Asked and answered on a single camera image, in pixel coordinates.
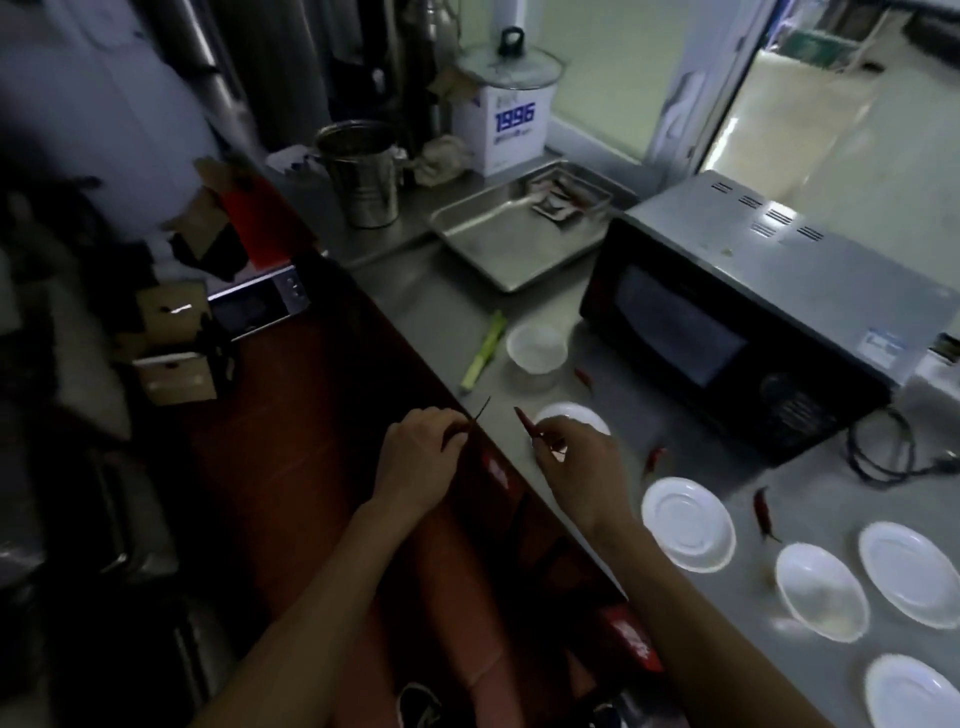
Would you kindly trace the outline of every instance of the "small white bowl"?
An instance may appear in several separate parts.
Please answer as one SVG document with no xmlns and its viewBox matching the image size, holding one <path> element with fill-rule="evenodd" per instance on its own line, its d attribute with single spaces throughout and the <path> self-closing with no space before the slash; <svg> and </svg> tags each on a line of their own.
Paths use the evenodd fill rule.
<svg viewBox="0 0 960 728">
<path fill-rule="evenodd" d="M 813 544 L 790 544 L 777 557 L 777 592 L 794 619 L 818 635 L 852 643 L 870 627 L 870 604 L 853 572 Z"/>
<path fill-rule="evenodd" d="M 880 655 L 864 681 L 874 728 L 956 728 L 960 692 L 950 681 L 906 655 Z"/>
<path fill-rule="evenodd" d="M 566 341 L 541 324 L 523 324 L 507 335 L 507 354 L 527 374 L 546 375 L 566 361 Z"/>
<path fill-rule="evenodd" d="M 643 496 L 643 525 L 681 569 L 711 573 L 733 558 L 736 531 L 720 498 L 682 477 L 661 478 Z"/>
<path fill-rule="evenodd" d="M 589 407 L 584 407 L 582 404 L 577 404 L 572 401 L 556 401 L 553 404 L 547 404 L 540 412 L 537 413 L 537 417 L 534 420 L 535 423 L 540 422 L 541 420 L 546 420 L 550 417 L 569 417 L 571 420 L 576 420 L 578 423 L 584 423 L 584 425 L 590 425 L 597 432 L 601 432 L 605 435 L 610 434 L 610 428 L 607 427 L 607 423 L 594 412 Z"/>
<path fill-rule="evenodd" d="M 960 625 L 960 574 L 926 536 L 899 523 L 871 523 L 860 532 L 860 560 L 891 604 L 934 629 Z"/>
</svg>

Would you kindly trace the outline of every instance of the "lid handle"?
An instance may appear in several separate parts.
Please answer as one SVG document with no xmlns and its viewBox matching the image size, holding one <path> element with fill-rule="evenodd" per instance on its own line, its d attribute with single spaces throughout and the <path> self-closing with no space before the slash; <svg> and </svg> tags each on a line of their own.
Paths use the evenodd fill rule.
<svg viewBox="0 0 960 728">
<path fill-rule="evenodd" d="M 523 40 L 526 34 L 522 28 L 511 25 L 504 28 L 500 34 L 500 47 L 496 49 L 496 54 L 504 59 L 518 59 L 523 57 Z"/>
</svg>

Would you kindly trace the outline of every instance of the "hand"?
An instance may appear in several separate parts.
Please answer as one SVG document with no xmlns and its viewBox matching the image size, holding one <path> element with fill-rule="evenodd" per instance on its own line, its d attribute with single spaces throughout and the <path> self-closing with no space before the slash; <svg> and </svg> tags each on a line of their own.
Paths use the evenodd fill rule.
<svg viewBox="0 0 960 728">
<path fill-rule="evenodd" d="M 376 466 L 371 503 L 413 530 L 444 499 L 467 433 L 459 432 L 444 447 L 444 435 L 467 417 L 452 409 L 413 409 L 400 423 L 387 427 Z"/>
<path fill-rule="evenodd" d="M 613 437 L 568 417 L 551 417 L 537 427 L 543 433 L 533 441 L 537 464 L 560 507 L 588 541 L 602 529 L 633 522 Z M 566 443 L 564 462 L 548 445 L 561 440 Z"/>
</svg>

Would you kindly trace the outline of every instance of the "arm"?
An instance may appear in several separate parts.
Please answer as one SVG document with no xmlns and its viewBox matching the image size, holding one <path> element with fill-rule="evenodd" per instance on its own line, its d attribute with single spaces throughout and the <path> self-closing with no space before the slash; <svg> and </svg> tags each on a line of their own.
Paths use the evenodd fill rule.
<svg viewBox="0 0 960 728">
<path fill-rule="evenodd" d="M 707 601 L 630 512 L 616 441 L 564 417 L 539 423 L 564 439 L 560 463 L 534 440 L 557 502 L 611 568 L 650 633 L 693 726 L 820 727 L 831 723 Z"/>
<path fill-rule="evenodd" d="M 317 728 L 329 720 L 340 670 L 396 549 L 446 495 L 467 418 L 415 409 L 390 425 L 373 497 L 294 605 L 266 631 L 195 728 Z"/>
</svg>

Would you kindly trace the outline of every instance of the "metal pan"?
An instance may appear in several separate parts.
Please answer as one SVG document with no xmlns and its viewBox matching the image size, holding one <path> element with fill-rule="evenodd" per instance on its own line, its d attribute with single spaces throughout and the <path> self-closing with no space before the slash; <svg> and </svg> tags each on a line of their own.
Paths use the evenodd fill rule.
<svg viewBox="0 0 960 728">
<path fill-rule="evenodd" d="M 532 209 L 531 182 L 550 176 L 573 182 L 595 201 L 575 217 L 554 222 Z M 569 260 L 592 250 L 607 234 L 615 209 L 638 202 L 625 187 L 558 159 L 512 182 L 442 207 L 430 216 L 433 231 L 504 293 L 514 293 Z"/>
</svg>

